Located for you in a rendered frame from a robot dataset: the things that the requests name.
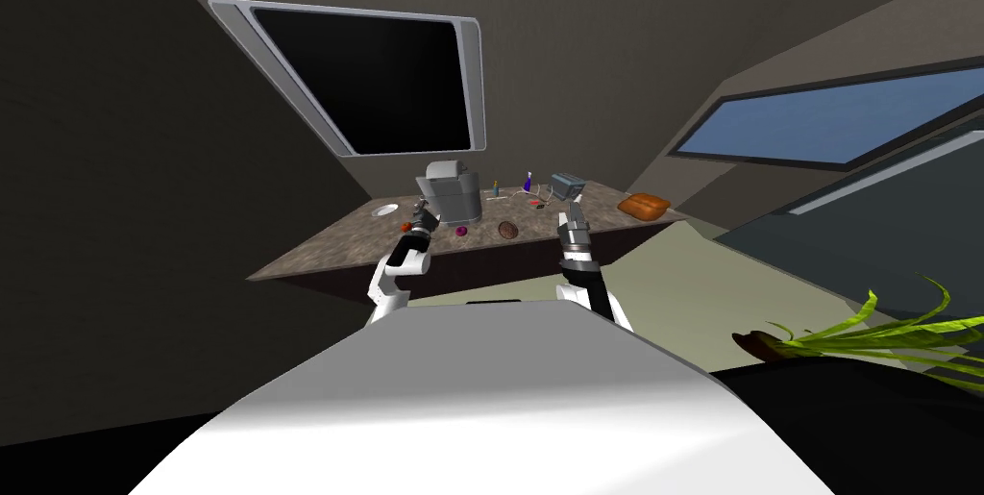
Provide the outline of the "green potted plant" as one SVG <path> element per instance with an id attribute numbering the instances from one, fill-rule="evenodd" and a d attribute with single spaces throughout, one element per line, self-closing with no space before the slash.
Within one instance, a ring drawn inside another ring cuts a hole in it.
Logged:
<path id="1" fill-rule="evenodd" d="M 879 299 L 870 290 L 867 301 L 850 319 L 824 330 L 805 330 L 797 336 L 791 329 L 773 323 L 787 334 L 785 338 L 763 331 L 734 333 L 731 337 L 737 346 L 763 362 L 823 356 L 893 359 L 955 372 L 959 375 L 957 378 L 932 374 L 928 370 L 923 374 L 945 384 L 984 394 L 984 358 L 951 350 L 984 340 L 984 332 L 980 330 L 984 327 L 984 315 L 934 321 L 934 316 L 947 309 L 951 296 L 940 283 L 934 280 L 930 283 L 938 289 L 940 303 L 915 318 L 858 330 L 856 327 L 877 309 Z"/>

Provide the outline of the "brown bread loaf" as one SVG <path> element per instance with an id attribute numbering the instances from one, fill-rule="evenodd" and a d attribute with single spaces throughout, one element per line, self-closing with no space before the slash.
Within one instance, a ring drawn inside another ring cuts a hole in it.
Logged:
<path id="1" fill-rule="evenodd" d="M 643 222 L 652 222 L 663 216 L 671 204 L 649 193 L 633 193 L 618 204 L 617 210 Z"/>

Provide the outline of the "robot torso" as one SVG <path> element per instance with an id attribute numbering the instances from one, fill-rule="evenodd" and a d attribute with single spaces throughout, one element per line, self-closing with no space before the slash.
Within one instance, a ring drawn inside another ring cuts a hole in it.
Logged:
<path id="1" fill-rule="evenodd" d="M 131 495 L 833 495 L 736 394 L 568 301 L 399 309 Z"/>

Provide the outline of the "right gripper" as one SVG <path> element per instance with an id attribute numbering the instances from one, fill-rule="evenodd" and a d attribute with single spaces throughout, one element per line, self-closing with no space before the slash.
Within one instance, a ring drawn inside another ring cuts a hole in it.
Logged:
<path id="1" fill-rule="evenodd" d="M 578 201 L 572 201 L 568 214 L 565 211 L 557 215 L 558 236 L 563 251 L 589 251 L 591 242 L 590 226 Z"/>

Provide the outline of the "grey coffee machine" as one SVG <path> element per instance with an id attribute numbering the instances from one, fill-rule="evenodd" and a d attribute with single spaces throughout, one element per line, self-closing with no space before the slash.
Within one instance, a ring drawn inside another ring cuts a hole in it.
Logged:
<path id="1" fill-rule="evenodd" d="M 481 221 L 479 174 L 469 171 L 461 161 L 434 161 L 416 182 L 442 224 L 459 227 Z"/>

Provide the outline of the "blue window with dark frame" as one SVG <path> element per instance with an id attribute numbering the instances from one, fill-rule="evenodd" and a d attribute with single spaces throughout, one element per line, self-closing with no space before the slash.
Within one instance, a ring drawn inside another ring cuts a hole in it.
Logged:
<path id="1" fill-rule="evenodd" d="M 984 55 L 721 96 L 667 154 L 849 172 L 984 110 Z"/>

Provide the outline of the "dark window with grey frame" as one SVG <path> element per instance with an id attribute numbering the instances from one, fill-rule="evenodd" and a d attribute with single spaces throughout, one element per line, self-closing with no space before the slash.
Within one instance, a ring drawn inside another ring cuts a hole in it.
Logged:
<path id="1" fill-rule="evenodd" d="M 208 0 L 283 99 L 345 158 L 487 147 L 474 17 Z"/>

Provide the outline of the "grey toaster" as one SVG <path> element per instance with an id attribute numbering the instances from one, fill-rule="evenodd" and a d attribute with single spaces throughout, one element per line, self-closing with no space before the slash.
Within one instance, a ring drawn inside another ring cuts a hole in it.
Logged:
<path id="1" fill-rule="evenodd" d="M 560 201 L 577 199 L 585 185 L 586 181 L 580 177 L 569 173 L 555 173 L 549 182 L 550 194 Z"/>

